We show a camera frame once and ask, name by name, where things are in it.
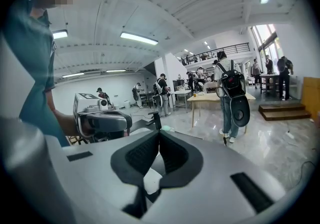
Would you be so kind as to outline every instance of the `machine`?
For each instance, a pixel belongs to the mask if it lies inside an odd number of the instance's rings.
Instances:
[[[114,111],[106,99],[89,93],[76,93],[74,96],[73,115],[78,132],[83,138],[91,138],[92,142],[100,142],[121,138],[124,131],[130,134],[132,119],[120,111]],[[91,134],[83,132],[83,124],[87,119],[92,128]]]
[[[0,119],[4,168],[51,223],[273,220],[285,195],[275,178],[222,144],[161,130],[152,114],[153,130],[63,148],[35,126]]]

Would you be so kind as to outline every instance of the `marble floor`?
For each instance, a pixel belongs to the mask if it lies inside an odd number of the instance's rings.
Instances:
[[[141,119],[148,121],[148,113],[153,108],[122,109],[122,112],[131,114],[132,122]],[[219,129],[223,123],[223,114],[220,110],[195,110],[194,128],[192,128],[192,112],[179,108],[171,112],[172,115],[161,118],[162,126],[167,125],[175,132],[191,135],[206,141],[216,141],[223,144]],[[265,121],[258,111],[251,111],[250,122],[245,129],[240,128],[235,143],[227,144],[228,147],[243,155],[256,165],[268,171],[277,178],[284,188],[289,191],[308,180],[314,164],[318,162],[320,129],[309,119],[289,121]]]

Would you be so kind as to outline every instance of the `wooden step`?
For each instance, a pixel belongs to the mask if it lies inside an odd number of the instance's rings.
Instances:
[[[269,104],[269,105],[260,105],[259,112],[282,112],[282,111],[294,111],[294,110],[304,110],[306,108],[305,105],[300,103],[292,103],[292,104]]]
[[[306,110],[262,112],[261,115],[266,121],[294,120],[311,117],[311,114]]]

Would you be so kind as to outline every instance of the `white ceiling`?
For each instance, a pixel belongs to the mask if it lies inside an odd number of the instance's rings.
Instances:
[[[254,24],[286,23],[296,0],[74,0],[48,11],[57,39],[54,73],[138,70],[211,35]],[[129,32],[158,45],[120,38]]]

